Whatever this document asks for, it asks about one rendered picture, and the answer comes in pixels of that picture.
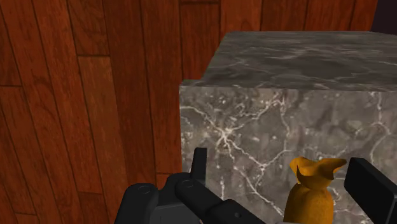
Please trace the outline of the grey marble robot stand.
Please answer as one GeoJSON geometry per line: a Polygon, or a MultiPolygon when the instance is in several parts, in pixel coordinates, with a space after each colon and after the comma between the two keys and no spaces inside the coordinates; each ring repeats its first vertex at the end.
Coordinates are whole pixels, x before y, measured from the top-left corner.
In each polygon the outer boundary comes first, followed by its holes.
{"type": "Polygon", "coordinates": [[[362,157],[397,183],[397,35],[229,32],[179,110],[183,170],[206,147],[207,187],[266,224],[283,218],[299,156],[362,157]]]}

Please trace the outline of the orange animal figure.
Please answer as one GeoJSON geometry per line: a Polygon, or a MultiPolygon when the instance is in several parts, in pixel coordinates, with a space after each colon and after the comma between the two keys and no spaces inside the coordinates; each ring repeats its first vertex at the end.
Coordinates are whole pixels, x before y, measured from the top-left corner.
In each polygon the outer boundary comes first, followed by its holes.
{"type": "Polygon", "coordinates": [[[333,197],[327,187],[334,173],[347,163],[344,158],[319,161],[296,157],[291,163],[297,183],[290,190],[284,210],[284,222],[299,224],[332,224],[333,197]]]}

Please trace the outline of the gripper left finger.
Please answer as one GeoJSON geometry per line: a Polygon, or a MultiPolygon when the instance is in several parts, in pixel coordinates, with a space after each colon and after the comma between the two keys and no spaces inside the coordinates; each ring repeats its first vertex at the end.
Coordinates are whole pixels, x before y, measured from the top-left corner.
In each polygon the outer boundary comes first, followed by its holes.
{"type": "Polygon", "coordinates": [[[170,175],[162,189],[129,186],[114,224],[266,224],[232,199],[205,186],[207,148],[195,148],[190,172],[170,175]]]}

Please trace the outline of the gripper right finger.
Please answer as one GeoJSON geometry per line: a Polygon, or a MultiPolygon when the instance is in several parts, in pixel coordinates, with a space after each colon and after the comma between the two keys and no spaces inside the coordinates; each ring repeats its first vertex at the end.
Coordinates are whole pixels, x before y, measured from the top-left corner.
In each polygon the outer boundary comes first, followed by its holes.
{"type": "Polygon", "coordinates": [[[344,188],[374,224],[397,224],[397,185],[366,159],[350,158],[344,188]]]}

